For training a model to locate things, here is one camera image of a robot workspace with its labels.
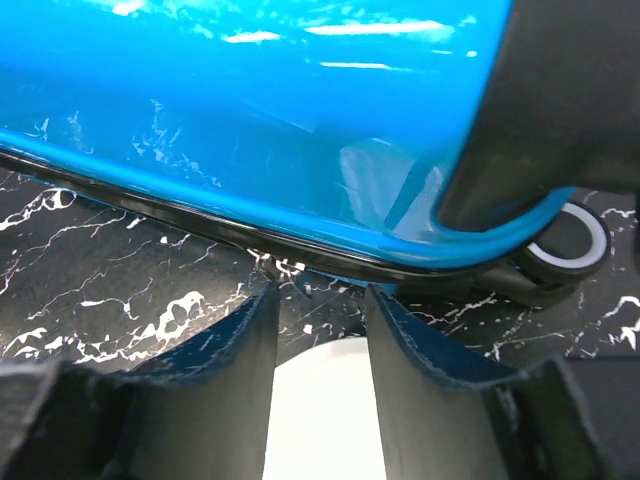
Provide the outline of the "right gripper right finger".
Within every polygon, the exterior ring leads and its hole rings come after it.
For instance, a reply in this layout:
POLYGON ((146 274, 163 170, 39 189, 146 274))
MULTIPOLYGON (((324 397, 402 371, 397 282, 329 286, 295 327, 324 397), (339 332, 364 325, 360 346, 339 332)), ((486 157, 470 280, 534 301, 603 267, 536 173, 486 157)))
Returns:
POLYGON ((365 315, 385 474, 390 479, 621 479, 604 425, 614 359, 513 368, 415 318, 384 290, 365 315))

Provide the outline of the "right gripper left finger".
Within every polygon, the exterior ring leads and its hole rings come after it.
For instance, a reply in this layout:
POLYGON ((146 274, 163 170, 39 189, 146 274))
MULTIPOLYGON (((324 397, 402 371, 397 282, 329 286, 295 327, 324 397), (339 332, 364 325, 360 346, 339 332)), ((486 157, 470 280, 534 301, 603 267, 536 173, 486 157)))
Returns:
POLYGON ((5 479, 258 479, 279 293, 129 371, 61 359, 1 365, 5 479))

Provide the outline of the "blue fish-print suitcase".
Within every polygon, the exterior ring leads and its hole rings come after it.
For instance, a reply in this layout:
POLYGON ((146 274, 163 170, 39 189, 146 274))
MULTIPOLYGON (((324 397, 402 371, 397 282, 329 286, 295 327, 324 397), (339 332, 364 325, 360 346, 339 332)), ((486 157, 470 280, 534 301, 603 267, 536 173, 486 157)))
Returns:
POLYGON ((1 164, 406 296, 570 296, 639 192, 635 1, 5 1, 1 164))

